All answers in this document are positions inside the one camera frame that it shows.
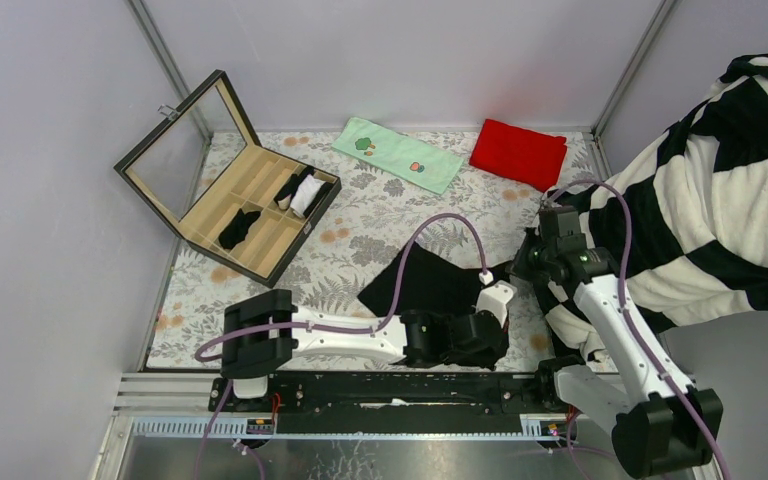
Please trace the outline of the black garment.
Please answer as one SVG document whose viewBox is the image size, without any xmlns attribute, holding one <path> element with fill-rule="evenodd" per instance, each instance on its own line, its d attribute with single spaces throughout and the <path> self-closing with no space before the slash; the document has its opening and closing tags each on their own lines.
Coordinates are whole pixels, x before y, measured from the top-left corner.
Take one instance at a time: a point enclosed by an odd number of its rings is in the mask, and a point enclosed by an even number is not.
<svg viewBox="0 0 768 480">
<path fill-rule="evenodd" d="M 400 287 L 396 286 L 401 256 L 397 255 L 357 295 L 375 316 L 388 314 L 393 294 L 398 293 L 395 313 L 420 310 L 437 314 L 465 315 L 474 311 L 480 290 L 479 268 L 464 269 L 416 244 L 405 264 Z"/>
</svg>

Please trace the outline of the black underwear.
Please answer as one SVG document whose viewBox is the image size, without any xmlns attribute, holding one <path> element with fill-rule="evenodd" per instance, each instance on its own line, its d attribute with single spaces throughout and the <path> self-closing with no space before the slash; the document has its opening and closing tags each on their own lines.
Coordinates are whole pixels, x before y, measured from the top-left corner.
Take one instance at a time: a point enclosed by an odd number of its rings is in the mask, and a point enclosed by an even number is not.
<svg viewBox="0 0 768 480">
<path fill-rule="evenodd" d="M 220 247 L 230 251 L 242 243 L 261 214 L 261 210 L 244 211 L 239 209 L 218 235 Z"/>
</svg>

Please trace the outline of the black wooden compartment box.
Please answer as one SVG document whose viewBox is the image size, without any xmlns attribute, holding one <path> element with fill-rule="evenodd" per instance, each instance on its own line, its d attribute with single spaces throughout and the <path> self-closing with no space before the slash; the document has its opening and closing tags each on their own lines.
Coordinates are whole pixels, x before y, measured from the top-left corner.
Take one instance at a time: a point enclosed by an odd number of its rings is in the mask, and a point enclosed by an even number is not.
<svg viewBox="0 0 768 480">
<path fill-rule="evenodd" d="M 226 72 L 212 72 L 114 169 L 192 250 L 273 287 L 341 190 L 336 175 L 315 169 L 325 185 L 298 218 L 273 198 L 307 166 L 265 147 Z M 223 250 L 218 235 L 239 209 L 261 210 L 246 239 Z"/>
</svg>

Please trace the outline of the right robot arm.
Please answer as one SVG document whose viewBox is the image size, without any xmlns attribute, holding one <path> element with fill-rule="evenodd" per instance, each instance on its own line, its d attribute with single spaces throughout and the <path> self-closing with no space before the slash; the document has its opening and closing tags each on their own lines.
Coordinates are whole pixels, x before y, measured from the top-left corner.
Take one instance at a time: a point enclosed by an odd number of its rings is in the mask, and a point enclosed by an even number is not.
<svg viewBox="0 0 768 480">
<path fill-rule="evenodd" d="M 549 412 L 569 405 L 589 417 L 610 435 L 632 478 L 709 464 L 723 414 L 718 395 L 697 389 L 670 359 L 621 281 L 619 264 L 606 249 L 588 246 L 574 208 L 543 208 L 538 218 L 511 276 L 561 287 L 598 332 L 622 385 L 578 361 L 544 361 L 533 386 L 537 405 Z"/>
</svg>

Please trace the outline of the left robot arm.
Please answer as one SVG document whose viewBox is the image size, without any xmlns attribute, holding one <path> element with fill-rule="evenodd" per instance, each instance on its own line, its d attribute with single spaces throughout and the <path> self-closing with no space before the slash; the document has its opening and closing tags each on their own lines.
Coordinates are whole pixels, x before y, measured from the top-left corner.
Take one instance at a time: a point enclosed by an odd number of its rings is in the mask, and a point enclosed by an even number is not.
<svg viewBox="0 0 768 480">
<path fill-rule="evenodd" d="M 374 319 L 335 316 L 296 306 L 276 289 L 228 307 L 220 374 L 232 398 L 248 411 L 269 401 L 268 377 L 297 357 L 354 356 L 413 369 L 457 365 L 494 369 L 508 350 L 508 313 L 517 290 L 499 281 L 482 289 L 464 315 L 406 311 L 385 327 Z"/>
</svg>

